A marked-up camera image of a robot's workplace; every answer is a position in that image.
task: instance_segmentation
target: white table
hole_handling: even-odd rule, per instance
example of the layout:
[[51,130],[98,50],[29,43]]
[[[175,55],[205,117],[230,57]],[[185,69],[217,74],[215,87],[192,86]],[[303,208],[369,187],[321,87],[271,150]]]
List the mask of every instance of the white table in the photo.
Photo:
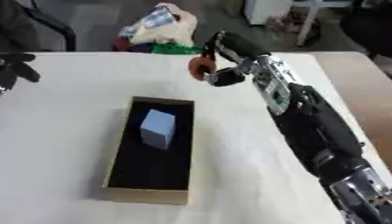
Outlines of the white table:
[[[365,156],[391,177],[316,60],[279,54],[348,121]],[[250,81],[209,87],[187,74],[191,56],[40,53],[38,84],[0,99],[0,223],[343,223],[293,156]],[[120,204],[98,186],[132,95],[196,101],[190,203]]]

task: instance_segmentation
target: floor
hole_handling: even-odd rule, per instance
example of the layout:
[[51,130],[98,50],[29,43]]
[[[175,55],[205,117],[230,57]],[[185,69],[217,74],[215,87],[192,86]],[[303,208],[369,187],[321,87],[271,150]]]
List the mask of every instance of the floor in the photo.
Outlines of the floor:
[[[36,0],[46,13],[70,24],[77,33],[78,51],[110,51],[117,33],[145,16],[159,0]],[[310,47],[297,48],[295,36],[277,36],[261,26],[249,26],[244,17],[230,17],[218,5],[219,0],[166,0],[191,12],[199,20],[193,40],[202,46],[215,32],[226,30],[256,40],[271,51],[362,51],[339,28],[339,17],[322,19],[322,38]],[[38,26],[42,46],[63,49],[59,35]],[[376,61],[383,69],[391,68],[389,59]]]

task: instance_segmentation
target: gloved hand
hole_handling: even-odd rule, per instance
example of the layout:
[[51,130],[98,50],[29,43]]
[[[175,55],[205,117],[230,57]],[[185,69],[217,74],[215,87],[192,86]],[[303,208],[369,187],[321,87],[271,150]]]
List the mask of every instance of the gloved hand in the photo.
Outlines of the gloved hand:
[[0,94],[14,87],[18,77],[31,82],[39,81],[39,74],[25,62],[35,60],[35,55],[29,53],[0,54]]

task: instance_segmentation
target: foam cube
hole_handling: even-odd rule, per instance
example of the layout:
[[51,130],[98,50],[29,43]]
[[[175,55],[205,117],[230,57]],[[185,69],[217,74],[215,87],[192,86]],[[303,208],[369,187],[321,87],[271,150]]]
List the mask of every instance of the foam cube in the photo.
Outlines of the foam cube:
[[151,109],[140,126],[145,144],[167,150],[174,135],[176,117]]

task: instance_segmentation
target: plaid cloth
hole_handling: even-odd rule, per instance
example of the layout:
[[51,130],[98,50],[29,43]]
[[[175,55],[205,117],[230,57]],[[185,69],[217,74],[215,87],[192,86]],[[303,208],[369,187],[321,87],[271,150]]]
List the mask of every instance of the plaid cloth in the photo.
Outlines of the plaid cloth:
[[[146,29],[150,29],[154,27],[159,27],[161,25],[168,25],[174,21],[176,21],[176,19],[166,7],[158,6],[154,9],[152,13],[150,13],[142,20],[141,24]],[[132,26],[125,26],[120,30],[119,36],[132,38],[137,33],[138,27],[138,24]]]
[[158,6],[150,15],[148,15],[143,21],[143,25],[146,29],[158,27],[161,25],[168,25],[174,22],[176,19],[164,6]]

